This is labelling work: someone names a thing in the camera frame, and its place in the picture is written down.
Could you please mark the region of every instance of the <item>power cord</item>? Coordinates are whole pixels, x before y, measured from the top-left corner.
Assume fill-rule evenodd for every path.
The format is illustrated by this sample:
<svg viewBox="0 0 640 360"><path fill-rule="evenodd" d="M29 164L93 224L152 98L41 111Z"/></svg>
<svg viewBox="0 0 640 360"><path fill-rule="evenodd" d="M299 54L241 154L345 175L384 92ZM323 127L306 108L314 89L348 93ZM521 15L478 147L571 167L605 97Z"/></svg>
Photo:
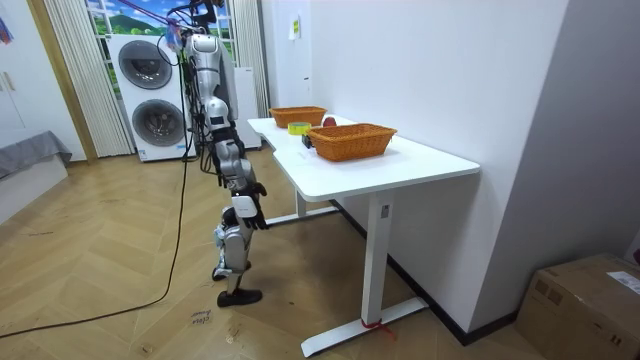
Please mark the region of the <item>power cord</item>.
<svg viewBox="0 0 640 360"><path fill-rule="evenodd" d="M184 113L184 98L182 97L182 69L180 69L180 98L181 98L181 103L182 103L182 122L184 125L184 129L185 129L185 151L184 151L184 155L182 156L182 162L184 163L184 167L183 167L183 173L182 173L182 191L180 193L180 214L178 216L178 236L176 238L176 249L173 253L173 260L171 261L171 270L169 271L169 281L167 282L167 288L164 291L164 294L162 294L162 296L160 296L157 300L154 300L152 302L146 303L144 305L139 305L139 306L134 306L128 309L124 309L124 310L120 310L120 311L116 311L116 312L112 312L112 313L108 313L108 314L103 314L103 315L98 315L98 316L94 316L94 317L90 317L90 318L86 318L86 319L81 319L81 320L75 320L75 321L68 321L68 322L61 322L61 323L57 323L57 324L50 324L50 325L44 325L44 326L37 326L31 329L25 329L25 330L20 330L20 331L14 331L14 332L10 332L4 335L0 335L0 339L5 339L8 337L12 337L12 336L17 336L17 335L22 335L22 334L26 334L26 333L30 333L30 332L34 332L34 331L40 331L40 330L47 330L47 329L55 329L55 328L59 328L59 327L64 327L64 326L71 326L71 325L78 325L78 324L83 324L83 323L87 323L87 322L91 322L91 321L96 321L96 320L100 320L100 319L105 319L108 317L112 317L112 316L117 316L117 315L121 315L121 314L125 314L128 312L132 312L132 311L136 311L136 310L141 310L144 309L146 307L149 307L151 305L157 304L160 301L164 300L165 297L167 297L167 294L169 294L169 289L171 288L171 280L173 279L173 270L175 269L176 266L176 259L178 258L178 249L180 248L180 236L182 234L182 214L184 212L184 193L185 193L185 189L186 189L186 185L187 185L187 166L189 164L190 161L188 161L188 156L189 156L189 150L191 149L191 146L193 145L193 134L191 134L191 140L189 142L187 142L187 136L186 136L186 126L187 126L187 118L185 116Z"/></svg>
<svg viewBox="0 0 640 360"><path fill-rule="evenodd" d="M156 42L156 49L158 50L158 55L160 55L160 58L162 60L164 60L164 62L166 62L167 64L171 65L171 66L178 66L180 65L180 57L178 57L178 62L173 64L171 62L170 59L167 59L166 56L167 54L165 54L164 52L162 52L162 49L160 49L160 41L162 41L162 38L164 37L164 34L160 35L160 37L158 38L158 42Z"/></svg>

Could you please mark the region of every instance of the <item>table top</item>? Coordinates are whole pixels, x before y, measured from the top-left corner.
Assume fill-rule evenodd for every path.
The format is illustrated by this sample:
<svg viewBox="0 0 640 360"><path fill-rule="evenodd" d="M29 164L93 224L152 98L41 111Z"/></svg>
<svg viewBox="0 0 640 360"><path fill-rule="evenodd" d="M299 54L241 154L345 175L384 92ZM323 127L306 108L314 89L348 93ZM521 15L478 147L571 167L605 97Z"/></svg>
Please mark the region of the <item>table top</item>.
<svg viewBox="0 0 640 360"><path fill-rule="evenodd" d="M335 116L338 125L353 121ZM274 148L273 156L300 195L309 202L414 185L480 171L474 162L394 135L384 155L332 162L307 149L300 136L289 135L273 118L249 124Z"/></svg>

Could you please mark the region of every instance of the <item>white desk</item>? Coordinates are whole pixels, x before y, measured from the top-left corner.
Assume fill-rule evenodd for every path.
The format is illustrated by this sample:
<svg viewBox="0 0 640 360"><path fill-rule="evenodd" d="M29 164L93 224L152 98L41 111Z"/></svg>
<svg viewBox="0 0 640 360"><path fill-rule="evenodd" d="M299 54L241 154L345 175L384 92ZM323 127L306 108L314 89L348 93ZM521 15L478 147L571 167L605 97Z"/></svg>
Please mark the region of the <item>white desk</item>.
<svg viewBox="0 0 640 360"><path fill-rule="evenodd" d="M354 123L334 117L338 125ZM381 320L386 324L427 307L416 297L382 310L394 189L477 173L480 166L399 136L393 137L383 156L335 163L319 157L315 149L305 148L300 136L291 136L286 129L278 128L272 118L252 119L249 124L275 149L276 162L296 189L296 214L270 219L267 223L277 224L337 210L332 206L306 212L305 200L317 202L369 194L362 321L375 324ZM305 340L302 352L309 357L369 330L362 326L361 320L356 320Z"/></svg>

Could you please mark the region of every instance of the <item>wicker basket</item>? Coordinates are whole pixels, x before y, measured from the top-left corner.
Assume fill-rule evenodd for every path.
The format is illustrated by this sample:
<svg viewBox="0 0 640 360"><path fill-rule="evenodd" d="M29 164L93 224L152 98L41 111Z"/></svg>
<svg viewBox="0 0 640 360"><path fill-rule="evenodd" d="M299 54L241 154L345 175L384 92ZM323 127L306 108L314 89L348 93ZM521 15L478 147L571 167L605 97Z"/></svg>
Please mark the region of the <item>wicker basket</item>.
<svg viewBox="0 0 640 360"><path fill-rule="evenodd" d="M397 130L373 124L313 128L307 132L318 155L330 161L384 154Z"/></svg>
<svg viewBox="0 0 640 360"><path fill-rule="evenodd" d="M303 106L269 109L269 112L276 119L276 125L286 129L291 122L308 122L311 126L320 126L327 109L317 106Z"/></svg>

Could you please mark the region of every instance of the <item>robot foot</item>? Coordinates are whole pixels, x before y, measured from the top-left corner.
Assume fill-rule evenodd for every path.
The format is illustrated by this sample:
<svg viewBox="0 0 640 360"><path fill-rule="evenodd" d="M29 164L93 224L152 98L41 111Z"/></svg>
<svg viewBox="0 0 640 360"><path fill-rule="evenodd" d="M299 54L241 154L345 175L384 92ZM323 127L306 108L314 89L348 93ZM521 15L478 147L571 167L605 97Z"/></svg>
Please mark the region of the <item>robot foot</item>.
<svg viewBox="0 0 640 360"><path fill-rule="evenodd" d="M218 307L223 308L233 305L249 305L257 303L262 299L262 291L260 290L244 290L236 289L233 295L223 291L218 295Z"/></svg>
<svg viewBox="0 0 640 360"><path fill-rule="evenodd" d="M251 269L251 261L247 261L247 268L244 271L247 271ZM226 274L218 274L216 275L216 270L218 270L218 268L214 268L213 272L211 273L211 279L213 281L220 281L220 280L224 280L227 278Z"/></svg>

